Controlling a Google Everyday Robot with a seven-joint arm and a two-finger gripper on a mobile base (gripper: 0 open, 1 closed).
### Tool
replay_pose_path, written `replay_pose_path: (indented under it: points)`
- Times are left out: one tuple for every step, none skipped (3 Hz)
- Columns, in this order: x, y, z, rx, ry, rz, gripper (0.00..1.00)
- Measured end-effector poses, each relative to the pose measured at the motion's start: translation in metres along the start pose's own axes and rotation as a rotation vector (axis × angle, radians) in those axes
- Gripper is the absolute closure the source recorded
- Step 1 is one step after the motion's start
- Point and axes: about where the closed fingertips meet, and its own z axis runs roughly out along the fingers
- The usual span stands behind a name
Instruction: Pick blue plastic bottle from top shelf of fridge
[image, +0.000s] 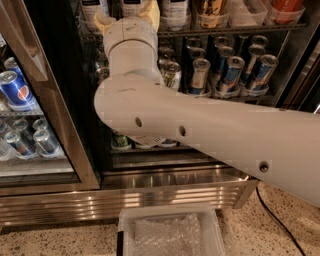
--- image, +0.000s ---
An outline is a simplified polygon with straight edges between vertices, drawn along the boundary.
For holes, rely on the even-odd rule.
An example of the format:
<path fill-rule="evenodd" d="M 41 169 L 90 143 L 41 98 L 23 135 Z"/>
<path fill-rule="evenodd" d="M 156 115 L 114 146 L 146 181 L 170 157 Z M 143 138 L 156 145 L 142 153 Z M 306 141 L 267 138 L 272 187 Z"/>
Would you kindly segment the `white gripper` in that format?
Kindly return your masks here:
<path fill-rule="evenodd" d="M 116 21 L 102 13 L 94 15 L 94 24 L 103 34 L 104 51 L 108 58 L 157 56 L 160 26 L 160 10 L 157 0 L 151 0 L 139 17 L 129 17 Z"/>

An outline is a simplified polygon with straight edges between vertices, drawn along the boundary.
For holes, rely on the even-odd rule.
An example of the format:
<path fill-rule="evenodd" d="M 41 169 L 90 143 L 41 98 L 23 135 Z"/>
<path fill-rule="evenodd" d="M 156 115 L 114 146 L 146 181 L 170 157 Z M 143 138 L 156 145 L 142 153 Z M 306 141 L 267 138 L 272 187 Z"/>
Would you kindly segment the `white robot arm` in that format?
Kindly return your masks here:
<path fill-rule="evenodd" d="M 179 141 L 320 206 L 320 117 L 308 112 L 194 97 L 165 86 L 157 68 L 160 12 L 96 16 L 110 75 L 94 107 L 111 129 Z"/>

